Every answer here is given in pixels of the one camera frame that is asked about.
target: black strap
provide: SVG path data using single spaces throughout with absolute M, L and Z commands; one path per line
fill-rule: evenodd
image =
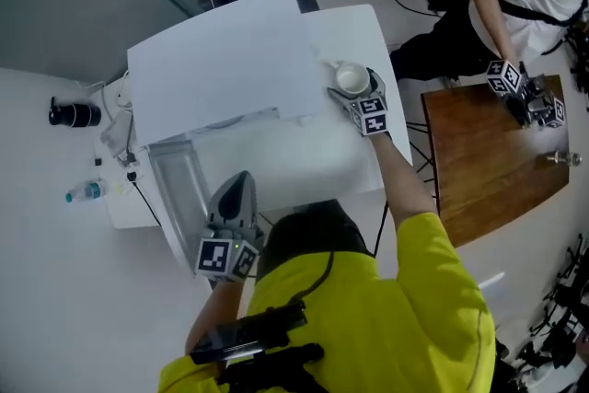
M 567 20 L 557 20 L 555 17 L 545 14 L 544 12 L 537 12 L 536 10 L 517 6 L 504 0 L 499 0 L 499 5 L 504 14 L 512 17 L 522 18 L 524 20 L 543 21 L 549 25 L 567 28 L 581 18 L 583 11 L 587 8 L 587 0 L 583 0 L 579 9 Z

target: yellow shirt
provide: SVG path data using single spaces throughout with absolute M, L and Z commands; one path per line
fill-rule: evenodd
M 323 359 L 306 370 L 330 393 L 489 392 L 495 361 L 491 314 L 439 218 L 413 216 L 401 224 L 397 241 L 397 280 L 379 279 L 368 256 L 335 253 L 328 279 L 304 298 L 307 324 L 288 333 L 292 346 L 323 347 Z M 328 258 L 299 256 L 266 275 L 248 314 L 287 303 L 325 271 Z M 228 391 L 228 385 L 216 385 L 216 375 L 214 365 L 182 357 L 164 368 L 159 391 Z

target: brown tabletop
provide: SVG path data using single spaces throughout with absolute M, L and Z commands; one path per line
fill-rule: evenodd
M 545 84 L 563 100 L 557 75 Z M 566 125 L 520 128 L 486 84 L 426 93 L 422 103 L 440 218 L 455 247 L 513 221 L 569 183 L 569 168 L 542 156 L 569 150 Z

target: gray wall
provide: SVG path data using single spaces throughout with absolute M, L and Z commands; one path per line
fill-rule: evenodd
M 130 46 L 189 16 L 170 0 L 0 0 L 0 67 L 110 81 Z

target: tiled floor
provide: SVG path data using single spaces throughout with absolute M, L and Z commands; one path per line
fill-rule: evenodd
M 401 0 L 412 8 L 424 9 L 424 0 Z M 401 44 L 415 34 L 427 31 L 435 18 L 407 12 L 393 0 L 318 0 L 322 9 L 356 4 L 370 4 L 376 11 L 385 40 L 389 45 Z M 528 64 L 535 74 L 560 74 L 563 82 L 571 150 L 589 158 L 589 138 L 586 135 L 589 115 L 585 111 L 583 96 L 576 93 L 568 73 L 567 57 L 559 50 L 548 57 Z M 463 85 L 481 82 L 482 77 L 463 79 Z M 408 121 L 423 122 L 420 94 L 443 87 L 440 80 L 418 82 L 401 81 L 399 86 L 403 109 Z M 425 135 L 410 132 L 410 139 L 429 155 Z M 413 153 L 413 163 L 419 167 L 423 158 Z M 423 178 L 432 175 L 430 169 L 423 171 Z M 541 300 L 541 293 L 553 277 L 562 258 L 566 243 L 585 230 L 587 217 L 586 201 L 589 194 L 589 169 L 587 166 L 571 170 L 571 183 L 548 202 L 515 222 L 487 235 L 459 250 L 465 264 L 478 282 L 485 281 L 499 272 L 505 277 L 487 295 L 495 321 L 500 326 L 503 342 L 515 346 L 525 337 L 525 326 Z M 380 224 L 382 191 L 353 195 L 341 199 L 341 204 L 361 228 L 369 248 L 375 244 Z M 279 213 L 267 216 L 276 221 Z M 396 241 L 390 217 L 378 253 L 379 270 L 383 276 L 397 273 Z M 248 295 L 244 296 L 244 305 Z

